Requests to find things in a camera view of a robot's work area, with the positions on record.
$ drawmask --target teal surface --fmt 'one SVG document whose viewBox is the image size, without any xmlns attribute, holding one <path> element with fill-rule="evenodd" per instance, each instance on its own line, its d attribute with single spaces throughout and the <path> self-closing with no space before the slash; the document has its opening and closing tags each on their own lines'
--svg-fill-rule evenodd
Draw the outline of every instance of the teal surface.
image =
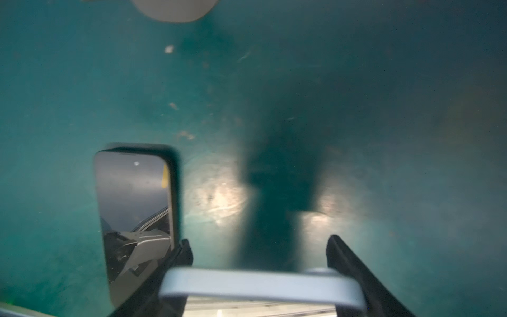
<svg viewBox="0 0 507 317">
<path fill-rule="evenodd" d="M 92 159 L 130 142 L 179 150 L 196 266 L 325 266 L 336 233 L 418 316 L 506 315 L 506 16 L 222 0 L 174 25 L 126 0 L 0 2 L 0 299 L 111 311 Z"/>
</svg>

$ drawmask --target smartphone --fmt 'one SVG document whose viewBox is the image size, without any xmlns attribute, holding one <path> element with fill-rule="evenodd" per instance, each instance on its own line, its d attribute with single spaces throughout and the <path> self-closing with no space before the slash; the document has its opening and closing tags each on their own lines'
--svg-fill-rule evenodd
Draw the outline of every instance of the smartphone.
<svg viewBox="0 0 507 317">
<path fill-rule="evenodd" d="M 111 301 L 120 306 L 178 243 L 175 164 L 147 151 L 105 150 L 94 158 Z"/>
</svg>

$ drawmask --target white curved edge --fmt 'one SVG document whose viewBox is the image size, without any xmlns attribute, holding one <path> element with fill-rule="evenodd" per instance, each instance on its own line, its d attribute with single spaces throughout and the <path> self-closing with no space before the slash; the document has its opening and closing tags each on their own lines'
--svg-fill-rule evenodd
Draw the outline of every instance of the white curved edge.
<svg viewBox="0 0 507 317">
<path fill-rule="evenodd" d="M 161 300 L 178 296 L 334 304 L 366 311 L 359 283 L 342 275 L 176 267 L 160 286 Z"/>
</svg>

